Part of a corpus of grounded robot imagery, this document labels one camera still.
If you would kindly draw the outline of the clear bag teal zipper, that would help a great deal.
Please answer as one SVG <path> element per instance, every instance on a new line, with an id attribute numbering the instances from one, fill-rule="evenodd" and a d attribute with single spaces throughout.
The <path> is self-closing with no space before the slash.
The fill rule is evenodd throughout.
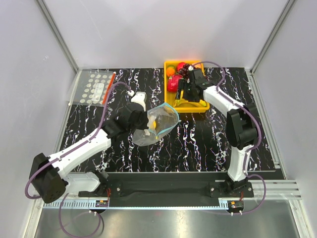
<path id="1" fill-rule="evenodd" d="M 147 111 L 148 119 L 156 121 L 156 129 L 135 130 L 132 142 L 137 146 L 149 146 L 160 141 L 168 135 L 178 124 L 179 114 L 168 103 L 163 103 Z"/>

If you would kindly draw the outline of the yellow banana bunch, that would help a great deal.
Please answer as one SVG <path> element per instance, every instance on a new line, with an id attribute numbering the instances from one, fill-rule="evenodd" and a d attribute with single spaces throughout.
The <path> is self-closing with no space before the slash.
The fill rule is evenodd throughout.
<path id="1" fill-rule="evenodd" d="M 204 108 L 207 106 L 207 103 L 203 100 L 199 102 L 190 102 L 185 99 L 177 99 L 173 102 L 173 107 L 175 108 Z"/>

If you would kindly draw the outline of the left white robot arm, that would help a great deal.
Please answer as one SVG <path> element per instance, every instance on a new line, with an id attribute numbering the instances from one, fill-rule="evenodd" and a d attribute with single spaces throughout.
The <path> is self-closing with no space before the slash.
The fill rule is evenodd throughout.
<path id="1" fill-rule="evenodd" d="M 66 192 L 87 191 L 95 196 L 106 193 L 107 184 L 94 172 L 72 178 L 69 173 L 82 162 L 95 154 L 107 150 L 111 145 L 127 137 L 137 129 L 148 129 L 149 120 L 145 103 L 131 102 L 108 120 L 103 120 L 101 127 L 82 138 L 68 148 L 50 156 L 43 153 L 33 159 L 26 184 L 25 195 L 32 196 L 28 187 L 32 185 L 39 194 L 37 198 L 45 203 L 52 203 Z"/>

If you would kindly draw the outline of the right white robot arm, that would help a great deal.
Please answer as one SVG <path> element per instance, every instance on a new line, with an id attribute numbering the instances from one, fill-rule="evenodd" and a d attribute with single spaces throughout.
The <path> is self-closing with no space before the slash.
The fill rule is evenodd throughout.
<path id="1" fill-rule="evenodd" d="M 229 196 L 240 196 L 247 188 L 248 162 L 251 151 L 261 142 L 260 126 L 253 116 L 255 106 L 245 105 L 223 92 L 219 85 L 207 80 L 200 68 L 185 64 L 179 74 L 175 98 L 198 103 L 201 100 L 212 104 L 226 117 L 226 138 L 231 145 L 231 159 L 227 179 L 220 191 Z"/>

